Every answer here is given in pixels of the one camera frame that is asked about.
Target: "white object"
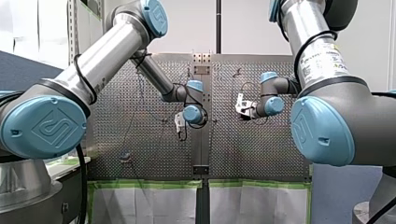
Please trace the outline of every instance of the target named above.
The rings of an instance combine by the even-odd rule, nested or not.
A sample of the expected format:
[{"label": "white object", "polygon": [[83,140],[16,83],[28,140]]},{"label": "white object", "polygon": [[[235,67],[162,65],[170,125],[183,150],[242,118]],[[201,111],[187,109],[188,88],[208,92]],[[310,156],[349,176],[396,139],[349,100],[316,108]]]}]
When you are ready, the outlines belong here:
[{"label": "white object", "polygon": [[12,0],[11,2],[14,54],[38,60],[38,1]]},{"label": "white object", "polygon": [[[90,161],[91,158],[89,157],[85,158],[85,163],[88,163]],[[76,164],[69,165],[63,163],[62,161],[54,161],[49,164],[46,164],[46,166],[51,179],[56,180],[76,170],[79,167],[79,163],[77,162]]]},{"label": "white object", "polygon": [[65,69],[69,65],[67,0],[39,0],[39,61]]},{"label": "white object", "polygon": [[252,101],[244,101],[244,94],[239,93],[236,100],[235,110],[238,114],[252,118],[252,109],[257,107],[257,103]]},{"label": "white object", "polygon": [[0,50],[7,53],[14,51],[11,0],[0,0]]},{"label": "white object", "polygon": [[309,194],[309,189],[278,188],[276,184],[210,187],[210,223],[306,224]]},{"label": "white object", "polygon": [[181,133],[181,128],[184,128],[186,121],[183,118],[183,112],[179,112],[175,115],[176,132]]}]

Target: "silver arm segment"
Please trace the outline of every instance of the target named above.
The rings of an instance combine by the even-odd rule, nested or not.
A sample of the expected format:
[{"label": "silver arm segment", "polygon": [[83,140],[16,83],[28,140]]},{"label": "silver arm segment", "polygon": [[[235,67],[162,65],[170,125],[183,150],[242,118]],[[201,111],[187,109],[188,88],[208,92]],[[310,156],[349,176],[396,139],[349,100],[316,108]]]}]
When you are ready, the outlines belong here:
[{"label": "silver arm segment", "polygon": [[205,125],[202,82],[174,85],[150,56],[142,55],[154,38],[166,32],[166,14],[156,0],[134,0],[115,8],[107,21],[107,32],[76,57],[75,64],[55,79],[40,80],[18,98],[0,102],[5,130],[0,134],[0,156],[51,159],[75,148],[85,133],[86,118],[97,94],[133,57],[140,57],[139,69],[164,101],[185,104],[187,123]]},{"label": "silver arm segment", "polygon": [[145,50],[139,50],[134,54],[133,62],[139,65],[138,69],[149,82],[160,92],[165,102],[184,102],[187,93],[184,88],[173,84],[161,67],[147,54]]},{"label": "silver arm segment", "polygon": [[[149,42],[149,33],[131,15],[121,13],[115,17],[114,26],[78,59],[81,74],[99,93],[117,74],[121,67],[139,49]],[[86,105],[92,93],[78,76],[74,64],[52,80],[73,92]]]}]

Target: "green tape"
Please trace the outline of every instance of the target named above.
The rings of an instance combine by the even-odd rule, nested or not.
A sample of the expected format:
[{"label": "green tape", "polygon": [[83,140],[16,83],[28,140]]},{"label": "green tape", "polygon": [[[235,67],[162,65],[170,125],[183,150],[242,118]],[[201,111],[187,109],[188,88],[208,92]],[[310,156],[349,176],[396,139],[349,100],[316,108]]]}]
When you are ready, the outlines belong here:
[{"label": "green tape", "polygon": [[75,159],[66,159],[65,161],[56,160],[56,161],[47,163],[47,165],[55,165],[55,164],[57,164],[57,165],[77,165],[77,164],[79,164],[79,161],[78,161],[78,158],[75,158]]},{"label": "green tape", "polygon": [[309,184],[308,197],[306,197],[306,224],[311,224],[311,209],[312,209],[312,185]]},{"label": "green tape", "polygon": [[88,184],[88,221],[92,224],[93,212],[93,194],[95,193],[95,186]]},{"label": "green tape", "polygon": [[310,183],[291,183],[262,180],[210,180],[210,188],[258,187],[270,189],[310,189]]},{"label": "green tape", "polygon": [[81,3],[81,4],[85,7],[85,9],[87,9],[87,11],[89,13],[91,13],[94,17],[96,17],[96,19],[98,19],[99,21],[101,20],[101,18],[98,15],[96,15],[95,13],[93,13],[93,11],[87,5],[85,5],[83,3]]},{"label": "green tape", "polygon": [[210,188],[238,188],[242,187],[242,181],[235,180],[209,180]]},{"label": "green tape", "polygon": [[90,181],[96,189],[198,189],[202,181],[115,180]]}]

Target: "black cable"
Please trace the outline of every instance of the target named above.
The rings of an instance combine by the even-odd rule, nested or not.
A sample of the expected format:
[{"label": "black cable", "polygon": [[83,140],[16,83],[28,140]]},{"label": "black cable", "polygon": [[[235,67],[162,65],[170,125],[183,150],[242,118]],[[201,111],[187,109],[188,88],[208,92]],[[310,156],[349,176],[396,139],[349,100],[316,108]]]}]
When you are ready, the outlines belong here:
[{"label": "black cable", "polygon": [[81,208],[78,215],[78,224],[85,224],[88,201],[87,167],[85,166],[85,159],[82,152],[81,144],[78,144],[76,146],[76,151],[78,154],[79,167],[81,169]]},{"label": "black cable", "polygon": [[181,134],[178,133],[178,140],[180,142],[187,141],[187,121],[186,120],[184,120],[184,138],[181,138]]},{"label": "black cable", "polygon": [[23,94],[23,91],[16,91],[0,97],[0,107],[17,99]]},{"label": "black cable", "polygon": [[132,60],[137,60],[140,59],[140,61],[136,64],[136,66],[134,68],[138,68],[140,66],[140,64],[142,64],[143,61],[145,61],[147,56],[150,56],[151,54],[148,53],[148,49],[145,49],[145,51],[143,51],[143,55],[138,56],[138,57],[131,57],[130,59]]},{"label": "black cable", "polygon": [[252,86],[254,86],[255,88],[257,88],[257,84],[254,84],[253,82],[245,82],[243,85],[242,85],[242,87],[241,87],[241,91],[243,91],[244,90],[244,88],[245,88],[245,86],[246,85],[252,85]]},{"label": "black cable", "polygon": [[376,223],[382,216],[384,216],[390,209],[392,209],[396,205],[396,198],[392,199],[387,205],[385,205],[381,210],[379,210],[367,224],[374,224]]},{"label": "black cable", "polygon": [[284,0],[278,0],[278,9],[277,9],[277,25],[280,28],[280,32],[282,33],[283,37],[285,38],[286,41],[289,42],[289,38],[286,35],[285,28],[283,27],[283,22],[282,22],[282,5],[285,1]]},{"label": "black cable", "polygon": [[90,92],[91,92],[91,94],[92,94],[92,101],[91,101],[91,103],[90,103],[90,105],[93,105],[93,104],[95,104],[96,103],[96,101],[97,101],[97,99],[98,99],[98,95],[96,94],[96,91],[95,91],[95,89],[93,88],[93,86],[91,85],[91,83],[87,80],[87,78],[85,78],[83,75],[82,75],[82,73],[81,73],[81,69],[79,69],[79,66],[78,66],[78,58],[79,58],[79,56],[81,56],[81,54],[77,54],[75,57],[74,57],[74,66],[76,67],[76,71],[77,71],[77,75],[79,76],[79,78],[81,78],[83,81],[84,81],[84,83],[85,83],[85,85],[88,87],[88,89],[90,89]]},{"label": "black cable", "polygon": [[333,38],[334,38],[334,40],[336,40],[337,37],[338,37],[338,34],[337,34],[335,31],[331,31],[331,30],[322,31],[322,32],[320,32],[320,33],[318,33],[318,34],[316,34],[316,35],[313,35],[313,36],[309,37],[309,38],[305,41],[305,43],[300,47],[300,49],[298,50],[298,52],[297,52],[297,54],[296,54],[296,58],[295,58],[295,60],[294,60],[294,75],[295,75],[295,77],[296,77],[298,83],[300,83],[300,78],[299,78],[299,76],[298,76],[298,65],[299,65],[300,58],[301,58],[301,56],[303,55],[305,49],[306,49],[310,44],[312,44],[314,41],[316,41],[317,39],[321,38],[322,35],[328,35],[328,34],[332,35]]}]

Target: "pegboard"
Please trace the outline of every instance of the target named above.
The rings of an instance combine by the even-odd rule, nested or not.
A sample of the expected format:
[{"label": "pegboard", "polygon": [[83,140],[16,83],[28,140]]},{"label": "pegboard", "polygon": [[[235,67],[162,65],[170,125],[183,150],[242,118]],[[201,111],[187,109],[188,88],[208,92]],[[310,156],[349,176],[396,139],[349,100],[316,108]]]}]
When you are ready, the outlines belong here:
[{"label": "pegboard", "polygon": [[290,111],[294,99],[281,96],[285,101],[283,113],[269,119],[242,121],[234,112],[240,91],[244,100],[260,101],[262,72],[274,71],[280,77],[290,77],[292,58],[213,55],[212,64],[212,117],[217,122],[212,124],[211,178],[308,181],[309,162],[291,137]]},{"label": "pegboard", "polygon": [[[191,55],[153,58],[174,82],[185,84],[191,78]],[[125,64],[92,110],[93,132],[87,135],[87,143],[94,144],[87,146],[93,155],[90,179],[191,179],[191,135],[180,142],[174,123],[182,109],[181,103],[162,102],[134,65]],[[120,158],[128,153],[130,162],[122,163]]]},{"label": "pegboard", "polygon": [[[256,121],[241,121],[235,113],[236,97],[244,83],[245,99],[260,98],[260,74],[292,74],[289,56],[210,55],[211,109],[205,128],[210,134],[189,129],[188,140],[179,142],[174,115],[182,104],[167,104],[158,92],[125,64],[99,95],[92,111],[90,179],[145,178],[191,179],[195,157],[209,157],[209,178],[251,178],[309,181],[309,163],[294,146],[290,133],[293,99],[284,96],[283,114]],[[157,54],[154,60],[173,82],[186,83],[196,60],[188,54]],[[202,138],[201,155],[191,137]],[[130,153],[131,162],[120,157]]]}]

